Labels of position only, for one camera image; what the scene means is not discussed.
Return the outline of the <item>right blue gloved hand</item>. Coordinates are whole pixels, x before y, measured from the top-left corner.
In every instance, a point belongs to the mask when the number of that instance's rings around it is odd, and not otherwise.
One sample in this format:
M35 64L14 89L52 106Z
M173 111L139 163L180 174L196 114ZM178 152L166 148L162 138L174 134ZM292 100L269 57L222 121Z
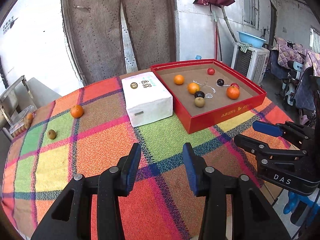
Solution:
M319 213L319 198L317 203L314 204L319 193L317 189L310 196L301 196L299 194L288 192L288 202L283 209L285 215L291 213L290 221L296 226L302 226L306 223L306 226L310 226L317 213Z

